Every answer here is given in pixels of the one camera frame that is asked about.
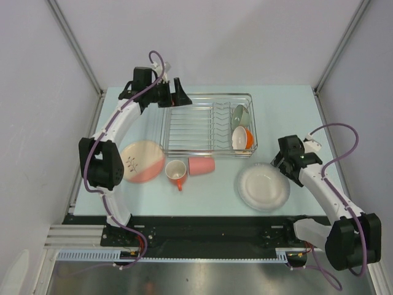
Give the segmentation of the metal wire dish rack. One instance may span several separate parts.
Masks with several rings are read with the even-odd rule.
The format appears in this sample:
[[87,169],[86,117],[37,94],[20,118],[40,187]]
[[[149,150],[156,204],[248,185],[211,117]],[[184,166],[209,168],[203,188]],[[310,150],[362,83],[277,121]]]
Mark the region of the metal wire dish rack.
[[[258,148],[254,105],[249,93],[189,93],[187,106],[164,110],[160,145],[168,157],[235,156],[250,157]],[[251,122],[251,147],[233,149],[232,116],[244,106]]]

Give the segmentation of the white and orange bowl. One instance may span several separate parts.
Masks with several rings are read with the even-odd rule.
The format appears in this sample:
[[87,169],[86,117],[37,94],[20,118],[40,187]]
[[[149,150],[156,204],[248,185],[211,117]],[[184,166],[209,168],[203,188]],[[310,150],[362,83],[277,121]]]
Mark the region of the white and orange bowl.
[[252,147],[254,137],[245,127],[238,126],[232,133],[232,148],[234,150],[247,150]]

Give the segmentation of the green bowl brown rim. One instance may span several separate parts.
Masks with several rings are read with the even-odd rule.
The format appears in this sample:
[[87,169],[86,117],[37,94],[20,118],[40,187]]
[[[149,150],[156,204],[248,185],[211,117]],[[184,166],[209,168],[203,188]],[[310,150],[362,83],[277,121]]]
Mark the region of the green bowl brown rim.
[[231,129],[234,130],[239,126],[248,127],[250,123],[251,117],[247,108],[242,104],[237,105],[232,114]]

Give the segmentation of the pink plastic cup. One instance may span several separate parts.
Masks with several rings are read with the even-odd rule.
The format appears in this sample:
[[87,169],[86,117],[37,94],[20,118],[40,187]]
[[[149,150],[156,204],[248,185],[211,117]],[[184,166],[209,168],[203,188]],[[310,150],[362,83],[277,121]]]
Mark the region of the pink plastic cup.
[[204,175],[215,170],[215,161],[211,157],[189,157],[189,174],[191,176]]

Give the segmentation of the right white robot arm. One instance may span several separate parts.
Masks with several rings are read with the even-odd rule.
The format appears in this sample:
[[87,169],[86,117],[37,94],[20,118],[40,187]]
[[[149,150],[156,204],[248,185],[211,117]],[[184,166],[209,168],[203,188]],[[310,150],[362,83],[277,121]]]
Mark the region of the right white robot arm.
[[289,246],[308,242],[325,251],[335,270],[352,269],[381,259],[381,220],[365,213],[329,180],[311,138],[296,135],[278,140],[279,152],[271,164],[317,200],[330,224],[325,226],[306,215],[287,220],[283,239]]

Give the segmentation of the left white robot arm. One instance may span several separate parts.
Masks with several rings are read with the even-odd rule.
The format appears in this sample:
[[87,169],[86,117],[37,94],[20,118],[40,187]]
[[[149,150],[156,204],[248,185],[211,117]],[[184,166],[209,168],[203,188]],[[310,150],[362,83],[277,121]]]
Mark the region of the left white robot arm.
[[127,82],[119,94],[118,103],[108,121],[92,137],[79,141],[80,171],[84,186],[88,192],[100,196],[107,223],[117,227],[114,238],[124,246],[134,242],[136,231],[127,225],[131,213],[115,191],[124,175],[117,146],[135,120],[152,103],[160,108],[192,104],[179,78],[174,78],[174,90],[170,90],[166,65],[153,63],[150,68],[136,67],[133,80]]

